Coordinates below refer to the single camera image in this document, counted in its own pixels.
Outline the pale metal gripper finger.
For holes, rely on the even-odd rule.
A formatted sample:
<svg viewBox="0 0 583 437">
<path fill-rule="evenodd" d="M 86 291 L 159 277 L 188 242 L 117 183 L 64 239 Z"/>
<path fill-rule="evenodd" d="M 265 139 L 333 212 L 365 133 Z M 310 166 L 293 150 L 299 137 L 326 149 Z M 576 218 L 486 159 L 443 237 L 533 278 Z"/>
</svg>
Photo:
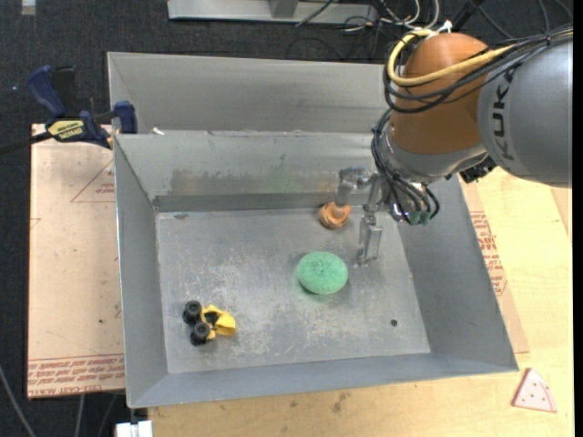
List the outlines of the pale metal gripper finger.
<svg viewBox="0 0 583 437">
<path fill-rule="evenodd" d="M 377 259 L 383 228 L 377 224 L 375 215 L 364 215 L 359 229 L 359 252 L 357 259 L 360 263 Z"/>
<path fill-rule="evenodd" d="M 366 185 L 366 169 L 362 167 L 344 168 L 339 171 L 338 177 L 339 183 L 335 191 L 335 205 L 344 207 L 349 203 L 351 193 Z"/>
</svg>

